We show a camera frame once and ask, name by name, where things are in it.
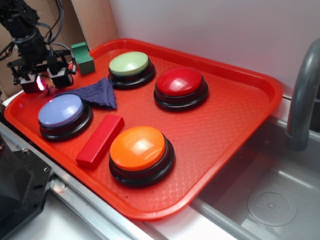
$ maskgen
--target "white wall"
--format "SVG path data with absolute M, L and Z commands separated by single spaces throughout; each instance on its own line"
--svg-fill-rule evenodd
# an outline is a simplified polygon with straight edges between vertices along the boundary
M 120 38 L 267 74 L 292 95 L 320 0 L 109 0 Z

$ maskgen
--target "gray faucet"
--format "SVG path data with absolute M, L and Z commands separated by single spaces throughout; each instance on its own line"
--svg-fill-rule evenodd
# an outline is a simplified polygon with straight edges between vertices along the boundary
M 303 151 L 308 146 L 309 129 L 320 132 L 320 38 L 307 50 L 295 83 L 286 147 Z

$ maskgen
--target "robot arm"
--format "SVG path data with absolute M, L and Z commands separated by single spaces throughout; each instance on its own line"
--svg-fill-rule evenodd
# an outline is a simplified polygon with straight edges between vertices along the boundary
M 61 0 L 59 3 L 60 10 L 63 11 Z M 11 54 L 14 45 L 17 46 L 19 59 L 9 62 L 7 66 L 12 71 L 13 84 L 21 84 L 26 93 L 39 92 L 36 81 L 40 73 L 48 72 L 47 75 L 50 75 L 57 88 L 73 85 L 71 74 L 76 73 L 74 57 L 72 57 L 74 65 L 72 70 L 68 70 L 69 63 L 65 58 L 67 55 L 72 55 L 71 51 L 69 49 L 53 51 L 52 41 L 45 41 L 37 28 L 38 20 L 37 11 L 28 6 L 24 0 L 0 0 L 0 23 L 12 37 L 12 42 L 0 52 L 0 56 L 7 51 L 9 53 L 0 60 Z

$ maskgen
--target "sink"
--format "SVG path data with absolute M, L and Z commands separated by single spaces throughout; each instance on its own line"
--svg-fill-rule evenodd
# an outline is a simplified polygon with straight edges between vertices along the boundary
M 319 239 L 320 134 L 291 151 L 286 126 L 268 118 L 191 206 L 237 239 Z

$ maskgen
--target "button cap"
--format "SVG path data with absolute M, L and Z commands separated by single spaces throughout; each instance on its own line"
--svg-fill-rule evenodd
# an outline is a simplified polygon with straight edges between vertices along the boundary
M 196 91 L 202 83 L 199 70 L 192 67 L 176 67 L 163 72 L 156 86 L 164 95 L 181 97 Z
M 83 108 L 84 104 L 77 95 L 57 96 L 40 109 L 38 120 L 46 128 L 58 128 L 75 120 Z
M 119 134 L 110 147 L 110 157 L 121 170 L 136 172 L 155 165 L 164 155 L 163 134 L 151 126 L 136 126 Z
M 115 57 L 109 64 L 112 74 L 129 76 L 144 70 L 149 64 L 148 56 L 140 51 L 131 51 Z

